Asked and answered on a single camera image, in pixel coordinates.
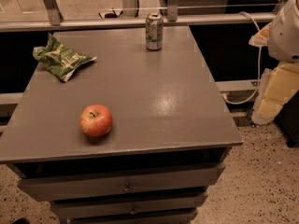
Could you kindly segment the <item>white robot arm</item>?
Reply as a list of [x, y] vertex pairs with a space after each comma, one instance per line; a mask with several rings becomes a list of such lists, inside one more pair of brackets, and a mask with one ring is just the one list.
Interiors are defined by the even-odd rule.
[[254, 47], [268, 47], [281, 62], [299, 62], [299, 0], [288, 0], [276, 17], [249, 40]]

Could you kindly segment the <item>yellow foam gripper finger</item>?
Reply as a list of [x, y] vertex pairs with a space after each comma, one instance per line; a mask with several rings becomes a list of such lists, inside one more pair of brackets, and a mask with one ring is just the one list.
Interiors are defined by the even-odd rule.
[[267, 47], [270, 26], [271, 23], [266, 24], [265, 27], [253, 35], [249, 40], [249, 44], [253, 47]]

